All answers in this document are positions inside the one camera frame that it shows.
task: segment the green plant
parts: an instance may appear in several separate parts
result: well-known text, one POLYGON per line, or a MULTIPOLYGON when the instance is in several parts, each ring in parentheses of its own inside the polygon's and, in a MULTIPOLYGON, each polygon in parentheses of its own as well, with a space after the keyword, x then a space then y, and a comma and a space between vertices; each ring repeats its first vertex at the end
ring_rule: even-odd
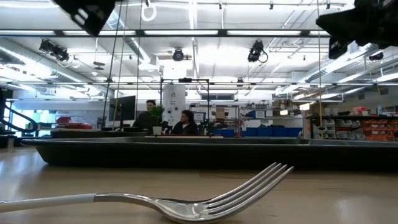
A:
POLYGON ((163 106, 154 106, 150 111, 149 114, 152 117, 152 119, 156 122, 156 126, 160 125, 163 120, 163 112, 164 112, 164 107, 163 106))

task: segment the table surface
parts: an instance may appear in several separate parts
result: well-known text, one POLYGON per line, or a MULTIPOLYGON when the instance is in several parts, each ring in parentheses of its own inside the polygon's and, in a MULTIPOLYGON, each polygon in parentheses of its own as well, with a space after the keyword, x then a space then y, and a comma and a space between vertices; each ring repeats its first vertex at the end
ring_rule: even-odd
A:
MULTIPOLYGON (((34 149, 0 149, 0 200, 125 192, 200 200, 229 191, 256 171, 50 167, 34 149)), ((294 172, 262 200, 221 223, 391 224, 398 175, 294 172)), ((173 223, 145 207, 96 203, 0 214, 1 224, 173 223)))

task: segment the silver fork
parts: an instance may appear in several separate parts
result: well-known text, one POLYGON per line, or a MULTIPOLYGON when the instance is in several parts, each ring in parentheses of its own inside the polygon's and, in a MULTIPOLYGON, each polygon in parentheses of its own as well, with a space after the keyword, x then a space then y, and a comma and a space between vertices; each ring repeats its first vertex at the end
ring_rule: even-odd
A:
POLYGON ((104 193, 68 195, 0 202, 0 213, 92 202, 123 202, 153 208, 178 223, 214 223, 248 208, 279 184, 293 167, 276 162, 246 183, 223 195, 202 201, 153 198, 143 195, 104 193))

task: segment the man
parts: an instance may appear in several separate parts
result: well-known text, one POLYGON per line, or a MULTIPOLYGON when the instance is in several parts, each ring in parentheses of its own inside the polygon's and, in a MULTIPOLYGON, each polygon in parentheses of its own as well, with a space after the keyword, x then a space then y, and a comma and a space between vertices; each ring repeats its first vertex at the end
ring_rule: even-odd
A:
POLYGON ((155 106, 156 102, 154 100, 147 100, 147 111, 138 115, 132 126, 143 131, 152 131, 155 119, 150 115, 149 111, 155 106))
POLYGON ((181 119, 175 124, 172 134, 198 134, 198 126, 193 120, 192 111, 183 110, 181 112, 181 119))

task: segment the computer screen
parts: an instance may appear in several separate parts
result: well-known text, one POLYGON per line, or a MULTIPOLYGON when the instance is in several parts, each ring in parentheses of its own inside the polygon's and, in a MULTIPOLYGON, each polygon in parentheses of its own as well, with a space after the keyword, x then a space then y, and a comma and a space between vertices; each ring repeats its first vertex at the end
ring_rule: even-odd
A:
MULTIPOLYGON (((120 121, 121 109, 123 110, 123 121, 135 119, 134 115, 136 113, 136 96, 127 96, 127 97, 118 98, 117 104, 118 107, 117 107, 115 121, 120 121)), ((115 108, 116 108, 116 99, 111 99, 109 103, 109 118, 108 118, 109 121, 113 121, 115 108)))

